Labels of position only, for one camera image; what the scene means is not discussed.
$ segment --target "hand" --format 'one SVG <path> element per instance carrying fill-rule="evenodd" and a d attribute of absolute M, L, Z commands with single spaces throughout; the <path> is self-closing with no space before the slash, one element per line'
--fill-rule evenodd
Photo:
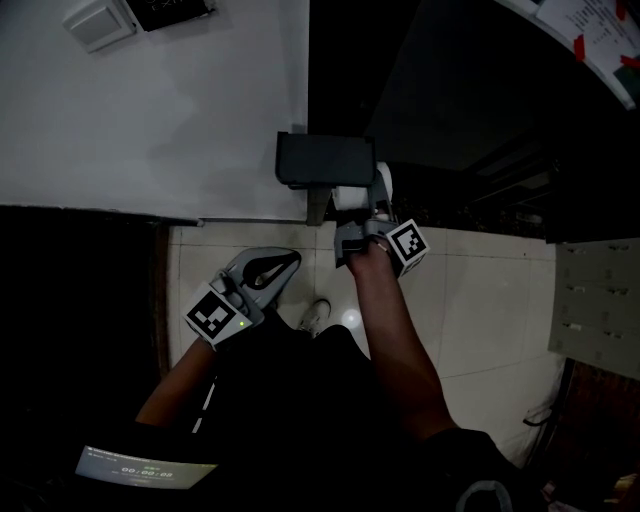
<path fill-rule="evenodd" d="M 383 238 L 376 238 L 375 241 L 369 242 L 366 252 L 352 254 L 347 260 L 347 267 L 356 279 L 388 274 L 395 278 L 391 256 L 387 251 L 391 251 L 389 242 Z"/>

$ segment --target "red tape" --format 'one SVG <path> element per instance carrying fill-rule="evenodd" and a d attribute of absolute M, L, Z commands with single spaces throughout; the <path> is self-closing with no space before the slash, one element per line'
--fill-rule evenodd
<path fill-rule="evenodd" d="M 627 2 L 625 0 L 616 0 L 616 16 L 620 21 L 624 21 L 627 17 Z"/>
<path fill-rule="evenodd" d="M 620 62 L 630 68 L 640 69 L 640 60 L 638 59 L 632 59 L 631 57 L 626 57 L 625 55 L 623 55 L 622 57 L 620 57 Z"/>
<path fill-rule="evenodd" d="M 576 62 L 584 60 L 584 34 L 580 34 L 573 41 L 573 53 L 576 54 Z"/>

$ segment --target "shoe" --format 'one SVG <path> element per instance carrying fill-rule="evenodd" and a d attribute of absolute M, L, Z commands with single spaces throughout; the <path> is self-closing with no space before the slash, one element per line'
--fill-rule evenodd
<path fill-rule="evenodd" d="M 330 313 L 331 304 L 329 304 L 328 300 L 320 299 L 315 301 L 313 305 L 307 309 L 305 314 L 302 315 L 298 330 L 306 331 L 311 334 L 312 338 L 315 338 L 326 327 Z"/>

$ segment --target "paper notice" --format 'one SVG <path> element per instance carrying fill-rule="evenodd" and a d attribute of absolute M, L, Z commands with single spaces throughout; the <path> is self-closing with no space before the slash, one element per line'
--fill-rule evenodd
<path fill-rule="evenodd" d="M 545 0 L 536 14 L 562 37 L 573 42 L 584 35 L 586 59 L 630 105 L 640 101 L 640 71 L 620 63 L 620 57 L 640 57 L 640 30 L 631 16 L 616 16 L 616 0 Z"/>

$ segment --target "black box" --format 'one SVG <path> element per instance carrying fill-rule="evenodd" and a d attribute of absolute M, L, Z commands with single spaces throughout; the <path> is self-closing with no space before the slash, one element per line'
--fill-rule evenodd
<path fill-rule="evenodd" d="M 375 176 L 372 137 L 278 132 L 276 177 L 290 188 L 367 187 Z"/>
<path fill-rule="evenodd" d="M 127 0 L 146 32 L 211 12 L 204 0 Z"/>

